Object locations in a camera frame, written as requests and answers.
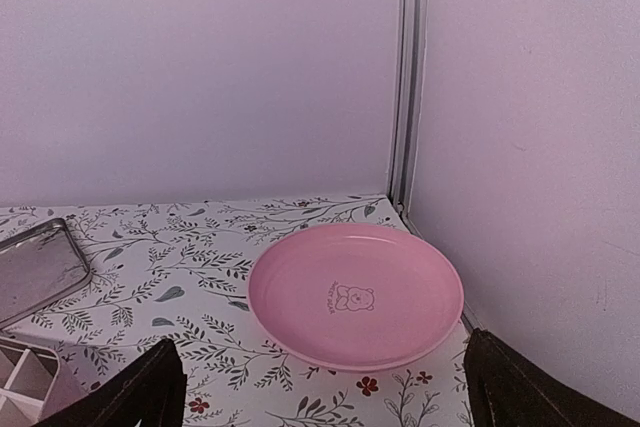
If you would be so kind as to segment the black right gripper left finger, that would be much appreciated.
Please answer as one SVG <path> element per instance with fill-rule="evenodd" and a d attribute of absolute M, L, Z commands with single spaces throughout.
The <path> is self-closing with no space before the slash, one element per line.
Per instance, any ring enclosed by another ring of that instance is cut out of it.
<path fill-rule="evenodd" d="M 106 384 L 40 421 L 40 427 L 181 426 L 187 376 L 174 342 L 162 339 Z"/>

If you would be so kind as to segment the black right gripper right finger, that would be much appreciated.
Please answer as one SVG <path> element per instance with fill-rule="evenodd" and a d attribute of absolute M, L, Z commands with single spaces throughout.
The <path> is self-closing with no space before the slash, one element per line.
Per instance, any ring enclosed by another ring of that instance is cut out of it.
<path fill-rule="evenodd" d="M 476 426 L 639 425 L 562 384 L 487 330 L 473 330 L 463 365 Z"/>

